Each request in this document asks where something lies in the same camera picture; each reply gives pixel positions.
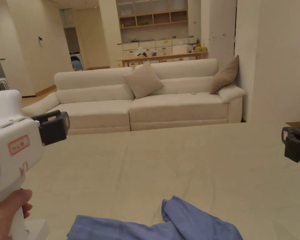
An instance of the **human hand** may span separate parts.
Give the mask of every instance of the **human hand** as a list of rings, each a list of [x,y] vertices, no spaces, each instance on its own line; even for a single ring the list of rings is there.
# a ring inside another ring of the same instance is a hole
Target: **human hand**
[[[22,207],[23,216],[30,216],[29,211],[32,205],[28,201],[32,197],[31,190],[20,189],[14,191],[6,200],[0,202],[0,240],[9,240],[9,231],[12,225],[13,216]]]

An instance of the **blue cloth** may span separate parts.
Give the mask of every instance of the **blue cloth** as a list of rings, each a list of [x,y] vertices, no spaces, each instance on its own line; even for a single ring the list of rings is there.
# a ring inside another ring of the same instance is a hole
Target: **blue cloth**
[[[165,223],[146,225],[78,215],[68,240],[243,240],[227,222],[173,196],[162,201]]]
[[[71,61],[71,64],[72,64],[74,71],[83,71],[84,70],[80,61],[77,61],[77,60]]]

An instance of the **white sofa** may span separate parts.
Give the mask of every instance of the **white sofa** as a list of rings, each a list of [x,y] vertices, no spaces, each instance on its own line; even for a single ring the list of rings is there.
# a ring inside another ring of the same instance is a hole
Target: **white sofa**
[[[216,59],[152,67],[164,88],[147,97],[134,99],[123,78],[132,71],[130,67],[63,72],[55,76],[57,92],[23,108],[23,112],[35,116],[57,109],[67,111],[69,134],[241,122],[244,90],[231,84],[218,95],[209,94],[212,76],[218,72]]]

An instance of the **beige throw pillow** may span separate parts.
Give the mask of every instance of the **beige throw pillow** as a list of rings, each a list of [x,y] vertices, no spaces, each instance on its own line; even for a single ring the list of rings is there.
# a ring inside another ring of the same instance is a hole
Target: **beige throw pillow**
[[[218,91],[233,83],[238,75],[239,56],[236,56],[227,66],[218,71],[213,77],[212,84],[210,85],[210,94],[217,94]]]
[[[131,74],[123,76],[128,82],[136,98],[142,98],[163,87],[163,83],[148,61]]]

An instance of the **table surface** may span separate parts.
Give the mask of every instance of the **table surface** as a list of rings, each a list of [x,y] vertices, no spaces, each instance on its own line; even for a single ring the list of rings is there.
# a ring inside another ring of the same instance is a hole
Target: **table surface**
[[[148,54],[148,57],[145,57],[143,55],[139,57],[123,57],[117,59],[117,61],[131,61],[131,60],[156,60],[161,58],[184,58],[184,57],[191,57],[191,56],[200,56],[201,54],[207,54],[208,52],[192,52],[192,53],[185,53],[185,54],[171,54],[171,55],[157,55],[157,56],[151,56],[151,53]]]
[[[27,173],[30,219],[66,239],[76,215],[153,225],[176,195],[234,224],[244,239],[300,239],[300,165],[285,124],[222,124],[69,136]]]

